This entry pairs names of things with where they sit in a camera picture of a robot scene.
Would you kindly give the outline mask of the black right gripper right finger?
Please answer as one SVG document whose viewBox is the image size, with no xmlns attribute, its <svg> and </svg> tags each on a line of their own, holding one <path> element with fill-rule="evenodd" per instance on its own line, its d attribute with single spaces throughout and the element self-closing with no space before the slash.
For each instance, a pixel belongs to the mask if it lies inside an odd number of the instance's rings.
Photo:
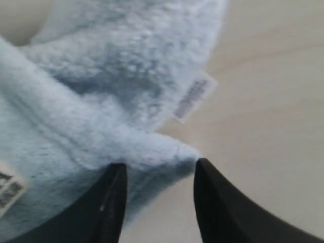
<svg viewBox="0 0 324 243">
<path fill-rule="evenodd" d="M 323 242 L 260 207 L 206 158 L 195 166 L 193 199 L 203 242 Z"/>
</svg>

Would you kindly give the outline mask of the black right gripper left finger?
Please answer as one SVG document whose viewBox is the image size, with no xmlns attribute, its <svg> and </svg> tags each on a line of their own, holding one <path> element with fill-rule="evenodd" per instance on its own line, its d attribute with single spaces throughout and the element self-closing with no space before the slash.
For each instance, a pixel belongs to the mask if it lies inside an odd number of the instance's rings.
<svg viewBox="0 0 324 243">
<path fill-rule="evenodd" d="M 74 204 L 12 241 L 118 242 L 127 204 L 127 166 L 111 164 Z"/>
</svg>

